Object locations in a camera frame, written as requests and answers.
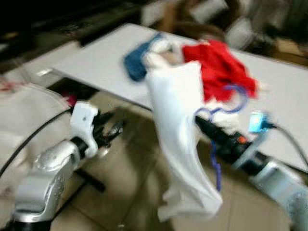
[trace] blue string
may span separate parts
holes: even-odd
[[[239,112],[240,110],[242,110],[247,105],[248,95],[247,95],[246,90],[243,87],[238,86],[238,85],[227,85],[227,86],[225,86],[225,89],[226,90],[236,90],[241,95],[242,101],[241,101],[239,106],[237,106],[236,108],[231,109],[231,110],[226,110],[222,107],[218,107],[218,108],[215,108],[213,110],[209,110],[209,109],[203,107],[203,108],[200,108],[199,110],[197,110],[195,112],[195,115],[197,115],[200,111],[205,111],[205,112],[210,114],[209,121],[212,122],[214,114],[219,112],[219,111],[222,111],[222,112],[227,113],[227,114],[233,114],[233,113]],[[216,144],[215,144],[214,141],[211,141],[211,146],[212,146],[212,150],[211,150],[211,153],[210,153],[210,157],[211,157],[212,166],[213,166],[214,170],[216,171],[216,188],[220,192],[220,190],[221,190],[221,167],[220,167],[220,163],[217,163],[217,160],[216,160],[216,155],[215,155],[216,154]]]

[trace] white table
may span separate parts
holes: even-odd
[[[129,79],[123,67],[123,57],[154,34],[153,29],[133,24],[123,25],[53,68],[63,76],[151,109],[145,83]],[[166,36],[186,44],[195,43],[192,39],[172,34],[166,33]],[[247,134],[252,111],[269,111],[274,121],[287,128],[308,152],[308,69],[245,52],[232,53],[248,67],[256,79],[268,84],[270,89],[269,92],[260,93],[258,100],[250,100],[248,107],[240,112],[240,131]],[[308,171],[290,142],[277,131],[270,132],[260,150]]]

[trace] tiled floor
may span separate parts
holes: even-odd
[[[279,206],[256,190],[247,178],[222,164],[224,204],[210,221],[173,218],[160,223],[157,208],[169,186],[170,174],[158,145],[150,112],[106,93],[92,99],[103,112],[115,109],[113,121],[128,121],[124,134],[103,158],[87,161],[83,169],[106,186],[104,193],[86,186],[52,225],[53,231],[287,231],[289,219]],[[209,147],[198,145],[204,169],[214,181]],[[73,176],[63,201],[82,183]]]

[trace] red cloth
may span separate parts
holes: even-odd
[[[209,44],[184,46],[182,51],[186,63],[201,63],[205,101],[211,97],[218,101],[230,100],[233,91],[224,89],[229,84],[244,87],[249,97],[257,96],[256,81],[247,74],[245,66],[230,54],[225,43],[209,40]]]

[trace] blue cloth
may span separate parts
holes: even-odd
[[[149,50],[152,43],[161,38],[162,35],[160,33],[155,35],[148,42],[141,44],[137,49],[133,50],[124,58],[124,67],[126,68],[131,79],[141,81],[145,78],[146,69],[142,63],[142,57]]]

